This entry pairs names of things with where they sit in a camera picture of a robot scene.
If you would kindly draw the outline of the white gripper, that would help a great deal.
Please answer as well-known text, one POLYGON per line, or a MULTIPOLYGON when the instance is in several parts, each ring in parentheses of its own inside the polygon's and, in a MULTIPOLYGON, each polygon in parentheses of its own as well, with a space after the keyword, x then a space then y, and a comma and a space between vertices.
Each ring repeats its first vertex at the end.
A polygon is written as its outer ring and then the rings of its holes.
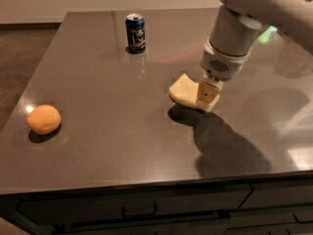
POLYGON ((201 68, 209 75, 201 79, 197 99, 210 104, 219 96, 222 81, 233 79, 241 72, 249 53, 243 56, 223 54, 214 49, 209 40, 206 40, 203 48, 201 68))

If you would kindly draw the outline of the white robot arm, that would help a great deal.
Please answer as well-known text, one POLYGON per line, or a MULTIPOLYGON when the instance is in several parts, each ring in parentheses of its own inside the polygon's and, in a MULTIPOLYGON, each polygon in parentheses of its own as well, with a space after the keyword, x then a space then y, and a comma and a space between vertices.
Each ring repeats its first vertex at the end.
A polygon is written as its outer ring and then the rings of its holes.
POLYGON ((219 0, 204 44, 197 102, 209 105, 222 83, 243 68, 257 36, 273 26, 307 52, 313 51, 313 0, 219 0))

